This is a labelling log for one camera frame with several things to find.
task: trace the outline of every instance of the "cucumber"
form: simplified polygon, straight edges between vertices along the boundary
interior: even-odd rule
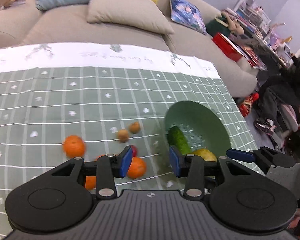
[[[188,142],[179,127],[173,126],[169,129],[167,140],[169,145],[176,146],[181,154],[186,155],[191,152]]]

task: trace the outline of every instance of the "white sock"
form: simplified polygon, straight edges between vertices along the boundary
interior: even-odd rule
[[[273,126],[274,122],[273,122],[272,120],[267,119],[267,121],[269,122],[269,124],[270,124],[271,126]]]

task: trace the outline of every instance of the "red box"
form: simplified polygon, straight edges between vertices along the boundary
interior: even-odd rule
[[[212,41],[223,51],[223,53],[233,61],[237,62],[243,57],[243,54],[239,49],[229,40],[226,36],[221,33],[217,33]]]

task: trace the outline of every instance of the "sofa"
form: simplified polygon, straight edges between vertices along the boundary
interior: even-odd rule
[[[257,84],[257,72],[242,59],[238,64],[227,58],[212,37],[170,19],[169,0],[158,0],[157,7],[170,22],[174,34],[157,34],[112,23],[87,23],[88,5],[63,6],[39,11],[35,0],[0,10],[0,48],[53,42],[93,42],[130,44],[179,55],[195,56],[212,62],[233,97],[249,95]],[[203,0],[187,0],[200,10],[204,23],[220,11]]]

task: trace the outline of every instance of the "black pants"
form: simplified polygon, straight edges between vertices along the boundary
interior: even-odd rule
[[[293,88],[280,75],[271,76],[259,90],[258,105],[264,119],[275,121],[279,104],[300,106]]]

